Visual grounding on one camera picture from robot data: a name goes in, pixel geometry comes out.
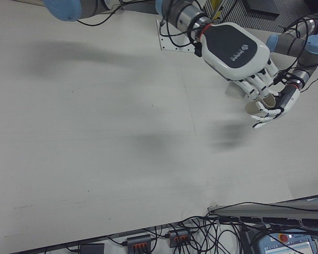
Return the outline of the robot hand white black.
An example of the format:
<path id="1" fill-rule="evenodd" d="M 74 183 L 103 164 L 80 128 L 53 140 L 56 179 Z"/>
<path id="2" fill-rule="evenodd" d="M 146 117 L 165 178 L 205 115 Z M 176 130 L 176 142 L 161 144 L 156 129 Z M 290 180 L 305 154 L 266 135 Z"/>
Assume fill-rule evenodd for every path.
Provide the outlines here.
<path id="1" fill-rule="evenodd" d="M 205 63 L 237 84 L 250 101 L 269 96 L 278 69 L 261 40 L 241 26 L 226 22 L 206 25 L 199 42 Z"/>
<path id="2" fill-rule="evenodd" d="M 283 117 L 293 108 L 299 96 L 300 90 L 298 86 L 288 84 L 281 92 L 272 96 L 275 102 L 273 107 L 268 107 L 265 102 L 255 102 L 254 105 L 258 109 L 258 113 L 251 114 L 251 118 L 255 119 L 252 127 L 258 129 L 270 121 Z"/>

